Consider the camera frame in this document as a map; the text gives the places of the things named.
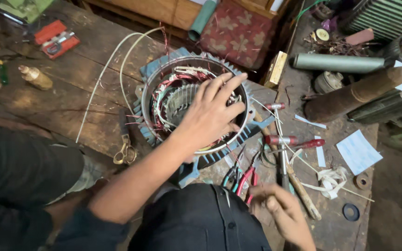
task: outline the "red screwdriver handle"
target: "red screwdriver handle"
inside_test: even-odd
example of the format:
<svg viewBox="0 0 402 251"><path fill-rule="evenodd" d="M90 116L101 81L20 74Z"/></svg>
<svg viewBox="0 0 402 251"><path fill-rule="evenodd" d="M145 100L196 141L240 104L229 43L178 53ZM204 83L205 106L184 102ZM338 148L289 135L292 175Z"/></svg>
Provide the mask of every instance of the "red screwdriver handle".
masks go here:
<svg viewBox="0 0 402 251"><path fill-rule="evenodd" d="M305 148L318 147L322 145L325 145L325 139L313 139L305 143L302 143L301 146L303 149L305 149Z"/></svg>

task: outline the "green cylinder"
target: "green cylinder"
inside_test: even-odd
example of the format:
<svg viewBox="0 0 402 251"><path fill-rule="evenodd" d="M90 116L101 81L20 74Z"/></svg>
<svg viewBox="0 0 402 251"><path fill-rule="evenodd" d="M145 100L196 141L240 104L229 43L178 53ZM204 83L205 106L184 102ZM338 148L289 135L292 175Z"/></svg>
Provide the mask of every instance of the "green cylinder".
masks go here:
<svg viewBox="0 0 402 251"><path fill-rule="evenodd" d="M383 58L300 53L293 66L306 70L369 73L384 67Z"/></svg>
<svg viewBox="0 0 402 251"><path fill-rule="evenodd" d="M207 21L209 21L209 18L212 16L212 14L215 11L215 7L217 6L217 3L212 0L207 0L197 18L193 22L192 26L190 26L190 30L188 31L188 37L192 39L193 41L198 41L201 37L201 32L204 30L204 26L207 24Z"/></svg>

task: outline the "metal radiator fins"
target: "metal radiator fins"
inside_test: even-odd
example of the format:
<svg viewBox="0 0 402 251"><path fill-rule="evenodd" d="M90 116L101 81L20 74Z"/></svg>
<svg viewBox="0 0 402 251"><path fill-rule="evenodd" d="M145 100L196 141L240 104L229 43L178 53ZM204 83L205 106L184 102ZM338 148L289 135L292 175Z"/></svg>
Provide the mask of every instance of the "metal radiator fins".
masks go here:
<svg viewBox="0 0 402 251"><path fill-rule="evenodd" d="M362 0L342 27L348 32L372 28L376 40L392 41L402 36L402 0Z"/></svg>

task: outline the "man's right hand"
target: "man's right hand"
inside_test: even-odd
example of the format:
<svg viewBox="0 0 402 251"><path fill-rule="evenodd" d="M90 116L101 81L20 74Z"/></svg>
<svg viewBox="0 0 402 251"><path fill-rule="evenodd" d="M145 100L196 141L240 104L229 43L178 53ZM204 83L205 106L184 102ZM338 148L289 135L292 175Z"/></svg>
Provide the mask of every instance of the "man's right hand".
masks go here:
<svg viewBox="0 0 402 251"><path fill-rule="evenodd" d="M296 197L277 184L251 187L250 191L254 198L264 199L282 237L303 251L316 250Z"/></svg>

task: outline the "white wire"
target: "white wire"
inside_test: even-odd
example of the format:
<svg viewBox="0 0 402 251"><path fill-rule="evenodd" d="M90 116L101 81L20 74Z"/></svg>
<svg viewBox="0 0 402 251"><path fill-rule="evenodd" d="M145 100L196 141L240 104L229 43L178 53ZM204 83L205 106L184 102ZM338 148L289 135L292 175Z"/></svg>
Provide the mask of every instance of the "white wire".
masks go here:
<svg viewBox="0 0 402 251"><path fill-rule="evenodd" d="M125 65L126 59L127 59L128 56L130 55L131 51L132 51L133 48L137 45L137 43L139 43L139 41L142 40L143 37L147 36L148 34L154 32L154 31L162 30L163 28L164 28L164 27L158 27L158 28L156 28L156 29L152 29L152 30L147 31L147 32L145 32L144 34L142 34L142 36L140 36L140 37L133 43L133 45L131 46L131 48L128 50L128 52L127 52L126 55L125 55L125 58L124 58L123 61L122 61L122 65L120 66L120 75L119 75L119 78L120 78L120 88L122 89L122 94L123 94L123 97L125 98L126 105L128 106L128 109L130 109L130 112L131 112L132 115L134 115L133 109L131 109L131 106L130 106L130 104L128 103L128 100L126 99L125 90L123 89L123 83L122 83L122 71L123 71L123 67L124 67L124 65Z"/></svg>
<svg viewBox="0 0 402 251"><path fill-rule="evenodd" d="M141 35L141 34L142 34L142 33L135 32L135 33L131 33L130 35L124 37L124 38L122 39L122 41L120 41L120 43L119 43L119 44L117 45L117 47L114 49L113 53L111 54L111 57L109 57L108 62L106 62L105 66L103 67L102 72L100 73L99 78L97 79L96 86L94 86L94 90L92 90L92 94L91 94L91 97L89 98L88 106L87 106L87 108L86 108L85 115L83 116L82 124L81 124L81 126L80 126L79 134L77 135L77 139L75 140L75 143L77 143L77 142L79 141L80 134L81 134L82 129L83 129L83 124L85 123L86 116L87 116L88 110L89 110L89 106L91 105L91 102L92 102L92 98L94 97L94 94L96 93L97 87L98 87L98 85L99 85L99 83L100 83L100 79L102 78L103 74L105 73L105 70L106 70L106 68L107 68L108 65L109 65L109 62L111 62L111 60L112 60L113 57L114 57L114 54L117 52L117 50L119 49L119 47L120 47L128 38L130 38L131 36L134 36L134 35Z"/></svg>
<svg viewBox="0 0 402 251"><path fill-rule="evenodd" d="M268 110L268 112L270 112L270 113L276 118L276 120L278 120L280 123L283 124L283 122L280 121L279 116L276 116L273 112L271 112L271 110L269 110L268 108L266 108L266 106L264 106L264 105L263 105L262 103L260 103L258 100L254 99L254 98L251 98L251 99L253 99L253 100L254 100L255 102L257 102L260 106L262 106L263 108L265 108L266 110Z"/></svg>
<svg viewBox="0 0 402 251"><path fill-rule="evenodd" d="M277 110L275 110L275 111L276 111L276 117L278 118L278 117L279 117L279 113L277 112ZM280 124L277 123L277 121L276 121L276 126L277 126L277 131L279 132L280 135L282 135L282 129L281 129L281 127L280 127ZM293 149L291 149L284 141L283 141L283 144L285 144L285 146L286 146L293 154L296 154L296 153L293 151ZM304 161L302 158L299 158L299 159L300 159L303 163L305 163L308 167L310 167L311 169L313 169L316 173L318 173L318 171L317 171L315 168L313 168L310 164L308 164L308 163L307 163L306 161ZM360 195L359 193L350 191L350 190L346 189L345 187L342 187L342 189L345 190L345 191L348 191L348 192L350 192L350 193L352 193L352 194L354 194L354 195L357 195L357 196L359 196L359 197L362 197L362 198L364 198L364 199L366 199L366 200L369 200L369 201L371 201L371 202L375 202L374 200L372 200L372 199L370 199L370 198L367 198L367 197L365 197L365 196L362 196L362 195Z"/></svg>

